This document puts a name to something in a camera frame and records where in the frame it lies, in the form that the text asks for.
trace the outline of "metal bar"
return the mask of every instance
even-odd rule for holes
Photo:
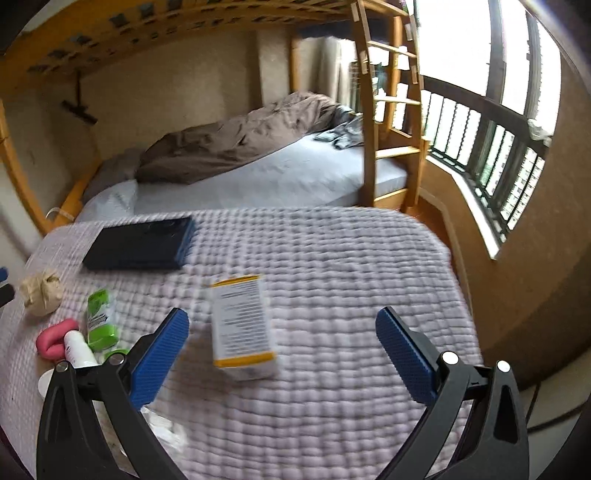
[[[499,243],[502,243],[503,240],[501,239],[501,233],[503,233],[506,236],[510,230],[507,227],[505,219],[502,217],[501,213],[492,206],[492,198],[490,195],[488,195],[488,192],[485,189],[480,189],[480,192],[481,192],[482,196],[486,199],[486,201],[488,203],[488,207],[484,207],[484,205],[482,205],[481,202],[478,202],[478,203],[480,203],[480,205],[482,206],[482,210],[484,211],[489,222],[491,224],[496,222],[501,227],[500,232],[498,232],[496,228],[492,228],[492,230],[493,230],[497,240],[499,241]]]
[[[447,152],[447,148],[449,147],[449,139],[452,137],[453,131],[453,123],[456,120],[456,112],[457,112],[457,102],[456,106],[453,108],[453,115],[452,115],[452,124],[449,127],[449,135],[447,136],[447,142],[445,143],[445,152]]]
[[[491,60],[488,71],[488,85],[486,97],[496,103],[501,103],[505,90],[505,42],[503,35],[503,22],[501,18],[501,5],[499,0],[488,0],[491,16]],[[474,178],[478,178],[486,163],[495,135],[493,122],[483,117],[474,140],[474,146],[468,160],[468,171]]]
[[[436,153],[437,156],[441,157],[441,159],[444,159],[450,165],[453,165],[454,167],[458,167],[462,172],[465,171],[465,166],[464,165],[462,165],[461,163],[458,163],[455,158],[450,157],[445,152],[442,152],[441,150],[438,150],[438,149],[433,148],[433,147],[431,147],[431,150],[430,151],[431,151],[431,153]]]
[[[477,93],[471,92],[457,85],[444,82],[443,80],[426,76],[424,76],[423,79],[425,90],[449,100],[453,100],[460,105],[467,106],[470,110],[480,113],[485,119],[502,126],[505,130],[514,134],[540,157],[545,157],[548,148],[542,141],[536,141],[530,138],[530,129],[527,125],[527,118],[524,115],[520,115],[489,98],[478,95]],[[410,81],[408,70],[403,70],[401,72],[400,83],[407,85]]]
[[[433,97],[433,93],[429,92],[429,103],[427,104],[427,115],[425,116],[425,131],[427,133],[427,122],[429,121],[429,112],[431,111],[431,98]]]
[[[496,152],[495,161],[492,163],[491,172],[489,173],[488,178],[486,179],[486,184],[484,185],[485,190],[488,187],[488,184],[491,182],[492,174],[494,173],[496,164],[499,161],[499,157],[501,156],[501,149],[503,148],[503,143],[505,143],[506,135],[507,135],[507,130],[505,130],[503,132],[503,136],[501,137],[501,143],[499,144],[499,150]]]
[[[437,121],[437,129],[435,130],[435,137],[433,137],[433,145],[437,141],[437,136],[439,135],[439,127],[441,126],[441,117],[443,116],[443,103],[445,102],[445,98],[441,99],[441,110],[439,110],[439,120]]]
[[[538,29],[538,22],[529,13],[525,13],[527,21],[527,30],[529,35],[530,46],[530,76],[527,86],[527,96],[525,97],[524,118],[535,118],[538,113],[538,101],[540,100],[541,76],[542,76],[542,53],[540,47],[540,31]],[[501,208],[505,203],[519,170],[521,168],[521,161],[525,157],[527,146],[522,138],[516,136],[511,146],[511,151],[507,157],[505,169],[501,173],[501,178],[496,186],[493,200],[495,204]],[[544,158],[544,153],[535,151],[538,155]]]
[[[468,110],[468,115],[466,116],[466,125],[464,125],[464,133],[462,134],[462,140],[460,141],[460,148],[457,149],[458,158],[460,158],[460,152],[462,151],[462,147],[464,146],[464,140],[466,139],[466,132],[468,132],[468,122],[470,121],[471,114],[472,110]]]
[[[513,217],[513,214],[515,213],[515,211],[517,210],[517,206],[519,205],[521,199],[523,198],[523,195],[525,193],[525,189],[527,188],[527,186],[530,184],[530,180],[531,180],[531,176],[534,174],[534,170],[535,170],[535,166],[538,164],[538,160],[540,159],[539,156],[536,155],[534,164],[531,166],[531,171],[530,174],[527,176],[527,180],[525,181],[525,185],[523,185],[523,190],[521,190],[521,194],[519,194],[519,198],[517,199],[517,201],[515,202],[515,206],[513,207],[513,209],[511,210],[511,214],[507,217],[507,224],[509,224],[509,220],[511,220],[511,218]]]
[[[490,207],[491,203],[490,203],[489,195],[487,194],[486,190],[484,190],[482,187],[476,185],[476,183],[474,182],[474,180],[472,180],[472,178],[468,172],[465,172],[465,174],[463,175],[463,178],[466,181],[466,183],[472,188],[472,193],[474,194],[474,197],[476,198],[476,203],[479,205],[480,211],[482,213],[484,213],[486,219],[488,220],[488,222],[491,226],[491,231],[494,234],[494,238],[495,238],[497,246],[501,246],[503,244],[503,239],[501,238],[501,232],[498,232],[495,227],[495,222],[499,223],[499,225],[501,226],[501,229],[503,229],[503,224],[502,224],[502,222],[499,221],[495,212],[493,212],[493,210]],[[486,199],[488,206],[484,206],[482,204],[482,201],[480,199],[481,197],[484,197]]]
[[[542,51],[540,45],[540,31],[538,22],[529,13],[525,13],[527,31],[530,46],[530,76],[525,97],[524,115],[527,118],[535,118],[538,114],[538,102],[542,85]]]

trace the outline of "yellow and white box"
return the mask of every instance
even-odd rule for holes
[[[277,371],[271,322],[258,275],[211,285],[213,364],[235,380]]]

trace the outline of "wall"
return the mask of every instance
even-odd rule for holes
[[[61,105],[63,100],[76,104],[75,88],[74,83],[48,85],[41,91],[54,145],[59,150],[61,162],[73,181],[85,174],[96,157],[96,144],[92,137],[93,127],[72,115]]]
[[[41,209],[61,205],[73,178],[56,144],[49,105],[40,92],[27,92],[4,102],[10,136]]]
[[[257,57],[255,33],[216,33],[140,52],[85,77],[83,101],[99,119],[93,130],[102,157],[257,108]]]
[[[289,36],[286,28],[256,32],[261,85],[261,106],[289,95]]]
[[[544,171],[496,261],[451,176],[429,164],[423,183],[453,220],[485,361],[509,361],[522,385],[545,378],[591,343],[591,99],[566,63],[562,71]]]
[[[16,287],[27,258],[41,241],[3,164],[0,164],[0,266],[8,268],[8,280]]]

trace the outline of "window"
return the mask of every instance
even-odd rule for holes
[[[506,63],[501,105],[523,115],[530,77],[530,38],[525,8],[517,0],[500,0],[500,3]]]
[[[541,51],[541,84],[535,121],[553,134],[560,103],[560,50],[545,28],[538,22]]]
[[[417,10],[421,73],[485,95],[491,56],[488,0],[417,0]]]

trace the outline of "silver screw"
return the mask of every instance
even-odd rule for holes
[[[509,370],[511,370],[511,366],[505,362],[504,360],[500,360],[496,363],[496,367],[501,370],[501,372],[507,373]]]
[[[58,364],[56,365],[56,371],[57,371],[58,373],[61,373],[61,374],[62,374],[62,373],[63,373],[63,372],[65,372],[66,370],[68,370],[68,362],[60,362],[60,363],[58,363]]]
[[[125,360],[125,357],[120,353],[113,353],[113,355],[109,357],[109,363],[111,365],[121,365],[123,360]]]
[[[443,361],[448,365],[455,365],[460,360],[457,357],[457,355],[453,352],[443,352],[441,357],[443,358]]]

